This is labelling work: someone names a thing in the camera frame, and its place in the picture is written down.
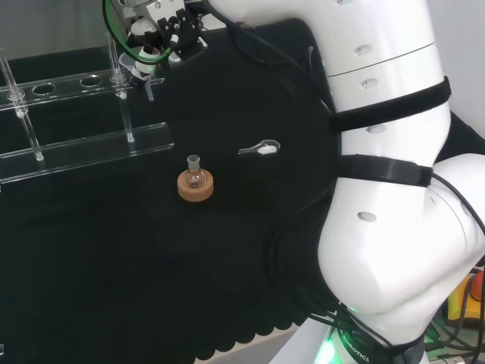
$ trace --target white wall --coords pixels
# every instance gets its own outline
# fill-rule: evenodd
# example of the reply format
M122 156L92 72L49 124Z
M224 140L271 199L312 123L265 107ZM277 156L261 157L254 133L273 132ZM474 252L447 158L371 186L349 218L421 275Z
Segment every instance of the white wall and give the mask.
M0 48L7 58L105 44L101 0L0 0Z
M451 109L485 137L485 0L428 0Z

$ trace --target green cable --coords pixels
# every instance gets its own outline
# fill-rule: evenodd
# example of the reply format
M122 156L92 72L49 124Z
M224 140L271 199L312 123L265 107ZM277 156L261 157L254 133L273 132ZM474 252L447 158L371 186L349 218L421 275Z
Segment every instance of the green cable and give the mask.
M106 27L108 28L109 33L113 36L114 41L124 50L124 52L129 55L135 61L139 63L147 64L149 66L157 65L161 61L163 61L166 57L170 55L172 52L170 48L160 55L157 58L147 58L139 55L135 49L131 49L125 42L125 35L120 36L117 35L115 31L115 24L114 21L108 16L110 14L110 0L102 0L102 10L103 10L103 18L105 20Z

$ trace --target orange cork stand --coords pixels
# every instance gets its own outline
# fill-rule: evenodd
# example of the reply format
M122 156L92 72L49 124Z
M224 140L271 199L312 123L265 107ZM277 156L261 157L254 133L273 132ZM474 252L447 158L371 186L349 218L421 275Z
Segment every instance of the orange cork stand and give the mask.
M179 195L183 199L189 202L201 202L208 199L214 192L214 178L211 172L203 169L205 176L207 178L205 185L200 188L190 188L184 178L186 171L182 172L177 178L177 187L179 190Z

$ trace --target hole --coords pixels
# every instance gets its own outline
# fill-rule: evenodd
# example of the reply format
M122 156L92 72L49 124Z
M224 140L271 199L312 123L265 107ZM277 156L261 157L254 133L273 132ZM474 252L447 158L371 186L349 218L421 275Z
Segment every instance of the hole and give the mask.
M356 49L354 49L354 56L360 57L362 55L366 55L366 54L371 53L371 52L372 52L372 45L364 44L364 45L361 45L360 47L357 47Z
M361 83L361 89L371 89L379 84L379 80L377 78L369 78Z
M55 90L55 86L52 83L46 83L44 85L35 86L32 92L37 96L47 96Z
M462 206L462 210L467 215L469 218L471 217L471 213L468 211L465 205L463 205L463 202L460 202L460 205Z
M357 216L365 222L375 222L377 220L376 215L371 214L370 212L359 212Z
M80 82L81 82L81 86L94 87L94 86L98 86L102 82L102 79L101 77L95 76L93 74L87 78L83 78Z
M379 134L386 131L386 129L387 129L386 125L379 124L379 125L374 125L373 127L368 127L365 131L371 134Z

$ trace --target small glass flask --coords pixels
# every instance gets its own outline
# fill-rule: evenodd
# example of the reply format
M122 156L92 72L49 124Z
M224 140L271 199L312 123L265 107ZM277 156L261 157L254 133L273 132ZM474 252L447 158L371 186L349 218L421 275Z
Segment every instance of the small glass flask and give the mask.
M193 189L201 188L207 182L207 176L200 168L200 158L198 155L191 155L187 158L189 169L185 172L187 186Z

